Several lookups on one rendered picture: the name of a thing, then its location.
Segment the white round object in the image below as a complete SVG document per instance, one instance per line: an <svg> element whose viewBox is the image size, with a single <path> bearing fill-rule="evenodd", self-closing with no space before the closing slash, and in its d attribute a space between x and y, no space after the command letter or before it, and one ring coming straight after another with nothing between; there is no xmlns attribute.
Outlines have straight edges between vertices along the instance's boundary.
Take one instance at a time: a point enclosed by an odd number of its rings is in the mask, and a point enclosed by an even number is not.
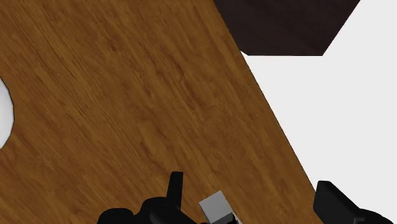
<svg viewBox="0 0 397 224"><path fill-rule="evenodd" d="M15 121L13 101L10 91L0 78L0 150L9 140Z"/></svg>

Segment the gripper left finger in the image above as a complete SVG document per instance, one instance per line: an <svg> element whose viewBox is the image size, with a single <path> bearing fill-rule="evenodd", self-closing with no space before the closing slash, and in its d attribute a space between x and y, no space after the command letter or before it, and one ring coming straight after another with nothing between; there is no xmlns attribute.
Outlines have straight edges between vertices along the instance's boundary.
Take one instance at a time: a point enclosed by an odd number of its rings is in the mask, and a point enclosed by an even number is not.
<svg viewBox="0 0 397 224"><path fill-rule="evenodd" d="M183 172L172 171L167 195L146 199L137 214L127 208L105 210L97 224L197 224L181 211Z"/></svg>

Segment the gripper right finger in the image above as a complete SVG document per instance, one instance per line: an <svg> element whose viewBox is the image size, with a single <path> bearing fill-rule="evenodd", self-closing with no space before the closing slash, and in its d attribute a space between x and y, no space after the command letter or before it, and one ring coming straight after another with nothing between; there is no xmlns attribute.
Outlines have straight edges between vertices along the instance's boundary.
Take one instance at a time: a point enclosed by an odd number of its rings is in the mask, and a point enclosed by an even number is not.
<svg viewBox="0 0 397 224"><path fill-rule="evenodd" d="M359 208L331 181L318 181L313 210L323 224L394 224L383 215Z"/></svg>

